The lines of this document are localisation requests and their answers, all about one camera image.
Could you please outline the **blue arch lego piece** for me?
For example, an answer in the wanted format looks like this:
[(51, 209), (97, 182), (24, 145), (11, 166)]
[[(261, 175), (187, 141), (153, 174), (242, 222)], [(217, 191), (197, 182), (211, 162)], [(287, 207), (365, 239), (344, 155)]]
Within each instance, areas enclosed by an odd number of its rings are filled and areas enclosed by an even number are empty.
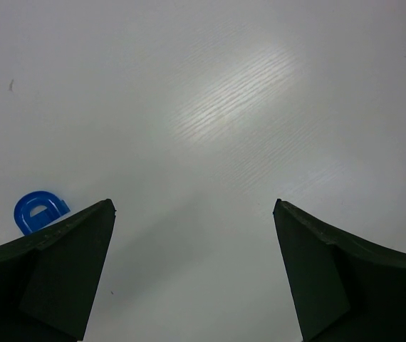
[(24, 236), (33, 234), (70, 212), (63, 199), (47, 191), (24, 195), (14, 207), (14, 221)]

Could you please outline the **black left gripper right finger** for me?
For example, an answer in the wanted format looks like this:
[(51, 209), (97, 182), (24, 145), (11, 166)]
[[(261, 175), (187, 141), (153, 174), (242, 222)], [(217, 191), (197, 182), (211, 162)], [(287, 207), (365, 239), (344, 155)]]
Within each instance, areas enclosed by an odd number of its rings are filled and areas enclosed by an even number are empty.
[(304, 341), (406, 341), (406, 253), (281, 199), (274, 222)]

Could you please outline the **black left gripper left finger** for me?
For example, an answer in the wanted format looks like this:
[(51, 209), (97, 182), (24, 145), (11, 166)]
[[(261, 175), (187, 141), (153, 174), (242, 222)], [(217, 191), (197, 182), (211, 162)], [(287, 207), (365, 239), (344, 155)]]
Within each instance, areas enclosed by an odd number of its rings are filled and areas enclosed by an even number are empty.
[(0, 341), (82, 341), (113, 235), (104, 199), (0, 245)]

